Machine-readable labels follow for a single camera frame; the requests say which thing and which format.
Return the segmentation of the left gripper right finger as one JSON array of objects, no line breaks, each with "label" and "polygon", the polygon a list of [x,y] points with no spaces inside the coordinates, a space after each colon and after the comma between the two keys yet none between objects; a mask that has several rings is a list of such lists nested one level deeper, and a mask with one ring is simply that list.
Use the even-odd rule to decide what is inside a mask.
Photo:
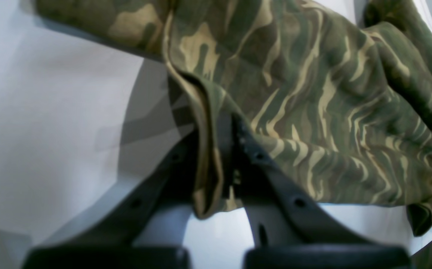
[{"label": "left gripper right finger", "polygon": [[410,269],[399,246],[368,240],[327,214],[287,177],[240,117],[217,118],[223,198],[241,199],[255,247],[245,269]]}]

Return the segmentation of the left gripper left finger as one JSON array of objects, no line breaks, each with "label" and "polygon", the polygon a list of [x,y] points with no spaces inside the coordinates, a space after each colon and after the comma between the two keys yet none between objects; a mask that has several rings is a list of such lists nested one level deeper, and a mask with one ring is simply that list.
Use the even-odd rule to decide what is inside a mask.
[{"label": "left gripper left finger", "polygon": [[198,134],[185,136],[110,213],[84,232],[33,249],[25,269],[191,269],[183,246],[193,212]]}]

